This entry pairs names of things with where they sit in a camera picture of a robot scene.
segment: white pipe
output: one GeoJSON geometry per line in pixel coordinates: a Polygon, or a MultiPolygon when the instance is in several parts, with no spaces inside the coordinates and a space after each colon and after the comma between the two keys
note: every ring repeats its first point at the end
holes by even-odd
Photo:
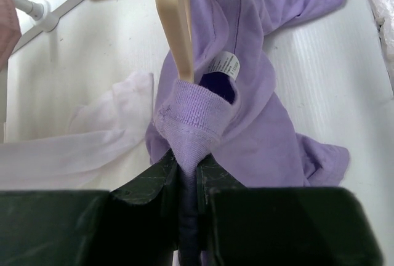
{"type": "Polygon", "coordinates": [[[25,12],[35,21],[42,18],[44,14],[44,6],[41,3],[35,3],[29,0],[13,0],[15,7],[25,12]]]}

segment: garment tag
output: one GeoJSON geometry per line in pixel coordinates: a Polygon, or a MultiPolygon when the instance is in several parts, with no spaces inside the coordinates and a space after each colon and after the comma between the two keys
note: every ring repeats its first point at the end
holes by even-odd
{"type": "Polygon", "coordinates": [[[222,72],[236,80],[239,73],[239,60],[231,52],[219,52],[208,66],[208,72],[222,72]]]}

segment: pink object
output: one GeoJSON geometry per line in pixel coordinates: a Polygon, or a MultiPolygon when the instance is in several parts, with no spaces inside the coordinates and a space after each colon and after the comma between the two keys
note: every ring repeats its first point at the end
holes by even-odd
{"type": "Polygon", "coordinates": [[[4,67],[22,34],[12,0],[0,0],[0,70],[4,67]]]}

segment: purple garment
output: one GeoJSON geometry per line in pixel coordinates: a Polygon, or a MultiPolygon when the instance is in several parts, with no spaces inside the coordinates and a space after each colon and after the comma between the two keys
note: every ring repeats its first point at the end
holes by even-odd
{"type": "Polygon", "coordinates": [[[171,53],[164,60],[146,141],[152,163],[171,147],[181,167],[182,265],[199,265],[195,168],[209,153],[247,187],[332,186],[344,176],[346,149],[296,134],[262,51],[265,35],[327,14],[343,1],[191,0],[196,83],[221,51],[238,57],[240,71],[236,81],[223,84],[235,95],[229,103],[209,86],[178,81],[171,53]]]}

